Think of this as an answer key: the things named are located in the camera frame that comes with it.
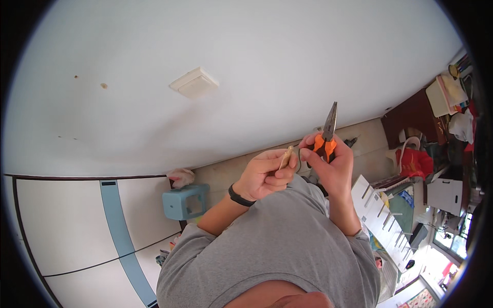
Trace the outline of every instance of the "blue stripe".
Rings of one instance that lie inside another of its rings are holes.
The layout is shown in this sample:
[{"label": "blue stripe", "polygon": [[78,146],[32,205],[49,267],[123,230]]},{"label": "blue stripe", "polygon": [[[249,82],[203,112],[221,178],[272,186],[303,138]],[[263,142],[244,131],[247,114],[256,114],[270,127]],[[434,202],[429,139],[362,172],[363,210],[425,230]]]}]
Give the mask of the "blue stripe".
[{"label": "blue stripe", "polygon": [[134,245],[130,239],[130,234],[128,234],[127,224],[123,216],[116,180],[100,181],[100,188],[106,221],[118,256],[121,257],[134,252]]},{"label": "blue stripe", "polygon": [[123,258],[120,258],[120,263],[123,266],[123,270],[127,274],[128,280],[134,287],[138,296],[142,302],[148,306],[156,300],[156,295],[152,290],[147,278],[145,278],[144,272],[137,261],[137,257],[134,253],[129,254]]}]

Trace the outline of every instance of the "light blue plastic stool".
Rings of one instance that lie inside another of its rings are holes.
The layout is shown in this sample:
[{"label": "light blue plastic stool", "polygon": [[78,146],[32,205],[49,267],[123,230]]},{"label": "light blue plastic stool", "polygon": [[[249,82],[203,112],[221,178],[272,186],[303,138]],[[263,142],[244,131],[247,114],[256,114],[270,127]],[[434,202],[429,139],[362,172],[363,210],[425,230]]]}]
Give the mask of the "light blue plastic stool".
[{"label": "light blue plastic stool", "polygon": [[[163,193],[164,214],[167,218],[174,220],[187,220],[204,215],[207,211],[206,192],[210,188],[209,184],[186,185]],[[198,196],[202,204],[202,211],[192,214],[190,209],[186,207],[186,198],[195,195]]]}]

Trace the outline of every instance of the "small wooden object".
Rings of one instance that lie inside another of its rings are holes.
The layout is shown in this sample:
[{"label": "small wooden object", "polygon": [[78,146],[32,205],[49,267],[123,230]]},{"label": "small wooden object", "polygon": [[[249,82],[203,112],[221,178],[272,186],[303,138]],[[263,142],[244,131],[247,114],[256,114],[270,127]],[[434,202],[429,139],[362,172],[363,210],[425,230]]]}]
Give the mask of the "small wooden object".
[{"label": "small wooden object", "polygon": [[293,154],[293,147],[290,145],[287,148],[287,151],[282,156],[281,165],[279,166],[279,170],[284,169],[289,165],[289,159],[291,158],[291,154]]}]

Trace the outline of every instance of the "gray t-shirt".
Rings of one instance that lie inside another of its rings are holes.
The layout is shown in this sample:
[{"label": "gray t-shirt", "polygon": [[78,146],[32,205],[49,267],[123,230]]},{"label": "gray t-shirt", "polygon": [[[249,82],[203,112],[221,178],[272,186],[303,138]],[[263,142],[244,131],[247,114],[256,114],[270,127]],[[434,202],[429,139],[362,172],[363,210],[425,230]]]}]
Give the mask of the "gray t-shirt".
[{"label": "gray t-shirt", "polygon": [[321,291],[335,307],[375,307],[380,275],[368,237],[346,237],[327,217],[326,199],[295,175],[215,237],[188,224],[165,260],[159,307],[223,307],[267,280]]}]

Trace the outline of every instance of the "person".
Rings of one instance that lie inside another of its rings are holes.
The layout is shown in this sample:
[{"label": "person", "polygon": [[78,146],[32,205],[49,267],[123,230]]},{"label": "person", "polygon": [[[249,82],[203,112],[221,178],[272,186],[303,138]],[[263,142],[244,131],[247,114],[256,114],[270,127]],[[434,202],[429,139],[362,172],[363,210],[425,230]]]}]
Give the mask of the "person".
[{"label": "person", "polygon": [[320,133],[303,138],[300,158],[329,205],[295,174],[296,155],[278,170],[285,149],[259,154],[231,186],[242,201],[227,194],[183,230],[159,274],[159,307],[375,307],[380,276],[352,203],[352,151],[334,136],[328,164],[307,149]]}]

